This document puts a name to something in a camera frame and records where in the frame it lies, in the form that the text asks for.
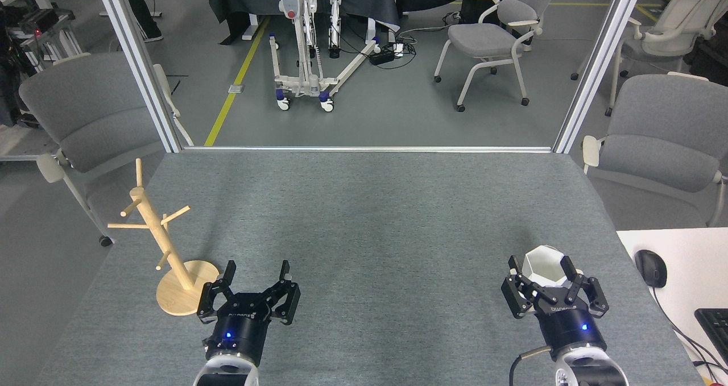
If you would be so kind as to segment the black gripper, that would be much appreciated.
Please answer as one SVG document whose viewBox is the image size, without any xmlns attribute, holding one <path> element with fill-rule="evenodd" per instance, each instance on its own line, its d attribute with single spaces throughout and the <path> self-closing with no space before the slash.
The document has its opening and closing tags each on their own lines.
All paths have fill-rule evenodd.
<svg viewBox="0 0 728 386">
<path fill-rule="evenodd" d="M 214 355 L 240 354 L 260 366 L 268 325 L 278 319 L 293 324 L 301 291 L 289 274 L 289 261 L 283 260 L 277 283 L 262 293 L 232 293 L 231 282 L 236 264 L 229 260 L 224 274 L 203 285 L 197 318 L 202 323 L 217 320 L 213 334 L 206 339 L 206 359 Z M 216 295 L 223 293 L 226 302 L 214 309 Z"/>
<path fill-rule="evenodd" d="M 549 304 L 549 294 L 539 283 L 525 277 L 514 255 L 508 259 L 509 270 L 513 273 L 504 278 L 501 291 L 514 318 L 521 319 L 535 305 L 539 298 L 546 298 L 536 304 L 536 318 L 546 345 L 551 348 L 549 355 L 556 359 L 570 347 L 598 347 L 606 350 L 607 345 L 594 318 L 601 318 L 609 310 L 606 296 L 597 278 L 587 277 L 578 272 L 571 258 L 562 257 L 562 271 L 571 282 L 566 295 L 567 305 Z M 573 305 L 580 290 L 584 290 L 589 301 L 585 305 Z"/>
</svg>

